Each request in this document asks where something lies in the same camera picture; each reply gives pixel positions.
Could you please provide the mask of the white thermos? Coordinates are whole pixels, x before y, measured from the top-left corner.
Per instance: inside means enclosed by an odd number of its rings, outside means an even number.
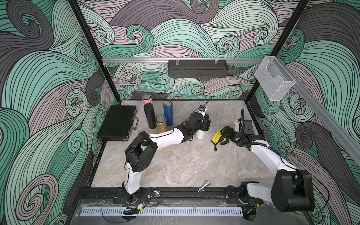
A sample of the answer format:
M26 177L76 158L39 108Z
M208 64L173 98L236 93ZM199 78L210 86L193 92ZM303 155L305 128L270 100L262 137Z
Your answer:
M202 140L202 139L204 139L204 137L205 137L205 131L198 130L198 131L196 132L196 138L197 138L197 139Z

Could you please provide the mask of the yellow grey cleaning cloth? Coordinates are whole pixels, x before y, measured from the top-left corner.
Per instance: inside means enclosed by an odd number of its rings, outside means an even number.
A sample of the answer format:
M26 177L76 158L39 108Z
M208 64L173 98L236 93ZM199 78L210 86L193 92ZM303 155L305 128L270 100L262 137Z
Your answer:
M227 133L231 129L231 126L222 126L218 129L218 131L214 134L214 136L211 139L211 142L214 145L214 151L217 151L217 145L226 145L229 143L229 140L227 138Z

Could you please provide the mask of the blue thermos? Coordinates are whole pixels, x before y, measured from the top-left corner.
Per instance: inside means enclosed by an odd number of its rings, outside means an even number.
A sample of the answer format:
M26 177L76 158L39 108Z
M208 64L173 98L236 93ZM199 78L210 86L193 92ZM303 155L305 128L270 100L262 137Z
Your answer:
M169 100L163 103L164 116L168 127L173 125L173 103Z

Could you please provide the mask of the gold thermos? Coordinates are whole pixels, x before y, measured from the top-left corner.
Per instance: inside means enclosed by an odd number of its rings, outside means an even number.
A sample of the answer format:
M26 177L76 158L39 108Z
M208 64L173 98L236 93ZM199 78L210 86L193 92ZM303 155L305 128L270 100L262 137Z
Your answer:
M157 124L157 132L158 133L167 132L167 122L166 122L165 116L163 116L163 115L157 116L156 124Z

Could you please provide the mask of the black thermos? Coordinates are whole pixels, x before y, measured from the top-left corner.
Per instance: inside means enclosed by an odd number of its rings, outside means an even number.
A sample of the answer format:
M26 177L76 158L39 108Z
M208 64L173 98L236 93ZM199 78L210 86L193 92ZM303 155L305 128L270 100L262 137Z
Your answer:
M155 117L155 111L153 104L147 103L143 106L144 113L148 122L148 126L150 129L155 129L157 127L156 125L156 117Z

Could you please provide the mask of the pink thermos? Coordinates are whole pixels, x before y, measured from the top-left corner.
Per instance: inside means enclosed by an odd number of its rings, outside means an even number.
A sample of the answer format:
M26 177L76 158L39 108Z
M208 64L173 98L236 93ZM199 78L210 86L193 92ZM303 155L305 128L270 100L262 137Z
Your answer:
M142 102L143 102L144 105L152 104L152 96L150 94L144 94L142 96Z

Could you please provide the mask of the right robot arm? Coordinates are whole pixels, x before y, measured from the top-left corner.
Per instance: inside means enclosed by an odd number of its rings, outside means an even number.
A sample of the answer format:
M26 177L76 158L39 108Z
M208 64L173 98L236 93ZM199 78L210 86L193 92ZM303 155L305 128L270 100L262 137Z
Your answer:
M258 156L274 175L271 186L255 181L242 182L239 199L246 203L262 200L280 212L308 212L315 208L312 176L288 163L264 137L255 134L251 120L238 121L235 127L220 130L221 144L232 141Z

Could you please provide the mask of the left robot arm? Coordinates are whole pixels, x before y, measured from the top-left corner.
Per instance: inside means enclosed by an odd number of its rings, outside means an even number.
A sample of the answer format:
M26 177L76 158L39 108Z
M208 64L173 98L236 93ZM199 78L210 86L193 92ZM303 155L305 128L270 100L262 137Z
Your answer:
M211 120L207 113L194 112L186 121L171 131L154 135L149 135L143 131L138 134L125 150L127 178L124 188L126 192L133 195L139 191L142 171L150 165L157 151L192 140L198 132L208 131L210 123Z

